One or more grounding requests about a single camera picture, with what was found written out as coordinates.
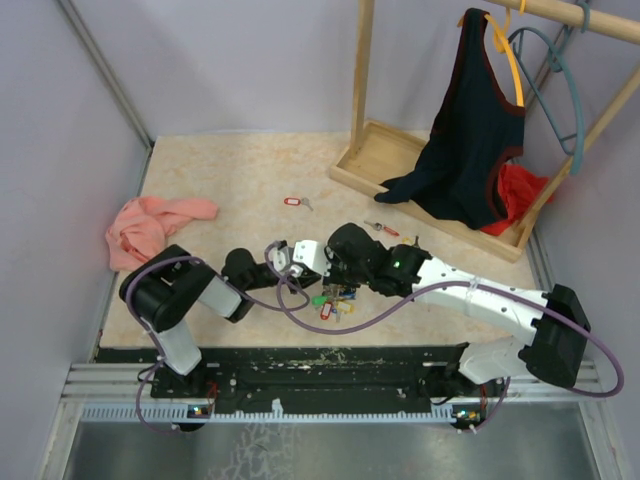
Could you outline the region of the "large keyring with coloured tags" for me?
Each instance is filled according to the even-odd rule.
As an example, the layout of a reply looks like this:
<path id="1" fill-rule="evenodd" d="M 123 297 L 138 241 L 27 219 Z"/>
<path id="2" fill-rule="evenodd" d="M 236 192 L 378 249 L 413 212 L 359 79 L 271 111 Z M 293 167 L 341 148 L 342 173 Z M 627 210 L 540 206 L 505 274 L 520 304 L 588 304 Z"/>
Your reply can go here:
<path id="1" fill-rule="evenodd" d="M 339 323 L 343 315 L 352 314 L 355 311 L 356 293 L 357 290 L 354 287 L 327 284 L 323 286 L 319 295 L 311 297 L 311 305 L 318 312 L 321 320 L 327 321 L 333 318 Z"/>

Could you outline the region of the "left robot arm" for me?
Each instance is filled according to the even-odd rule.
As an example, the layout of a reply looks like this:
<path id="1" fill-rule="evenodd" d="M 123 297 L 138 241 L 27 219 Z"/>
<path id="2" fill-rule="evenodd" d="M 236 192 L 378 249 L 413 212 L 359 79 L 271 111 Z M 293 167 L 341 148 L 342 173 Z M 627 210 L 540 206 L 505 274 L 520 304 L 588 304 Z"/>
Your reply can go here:
<path id="1" fill-rule="evenodd" d="M 293 252 L 281 241 L 258 263 L 249 250 L 236 248 L 217 272 L 171 245 L 125 278 L 119 297 L 151 338 L 160 361 L 173 371 L 176 389 L 194 397 L 208 384 L 201 350 L 186 321 L 191 308 L 200 303 L 232 323 L 240 321 L 256 304 L 247 293 L 276 286 Z"/>

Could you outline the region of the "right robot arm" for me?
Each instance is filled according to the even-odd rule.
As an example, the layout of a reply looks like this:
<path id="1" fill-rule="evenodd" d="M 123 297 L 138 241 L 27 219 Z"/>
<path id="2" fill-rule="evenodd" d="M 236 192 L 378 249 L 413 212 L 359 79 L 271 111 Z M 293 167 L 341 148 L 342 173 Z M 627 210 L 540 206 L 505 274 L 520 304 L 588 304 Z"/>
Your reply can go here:
<path id="1" fill-rule="evenodd" d="M 453 309 L 507 332 L 505 338 L 463 348 L 446 372 L 454 393 L 470 395 L 481 384 L 525 373 L 556 387 L 575 386 L 590 324 L 571 288 L 556 284 L 545 292 L 500 284 L 419 247 L 387 248 L 354 223 L 337 229 L 325 250 L 330 279 Z"/>

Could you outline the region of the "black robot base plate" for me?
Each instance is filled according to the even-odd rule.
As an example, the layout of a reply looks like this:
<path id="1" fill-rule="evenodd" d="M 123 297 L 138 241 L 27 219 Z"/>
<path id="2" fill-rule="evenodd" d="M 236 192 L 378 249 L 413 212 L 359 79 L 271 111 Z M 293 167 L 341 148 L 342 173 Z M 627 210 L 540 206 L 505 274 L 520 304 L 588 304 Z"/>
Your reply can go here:
<path id="1" fill-rule="evenodd" d="M 202 400 L 194 419 L 213 414 L 267 414 L 298 420 L 338 421 L 384 415 L 432 414 L 455 398 L 477 408 L 454 408 L 448 422 L 478 427 L 492 414 L 489 403 L 504 399 L 503 380 L 479 385 L 458 371 L 461 345 L 445 347 L 206 348 L 185 375 L 162 366 L 153 375 L 151 396 L 162 400 Z"/>

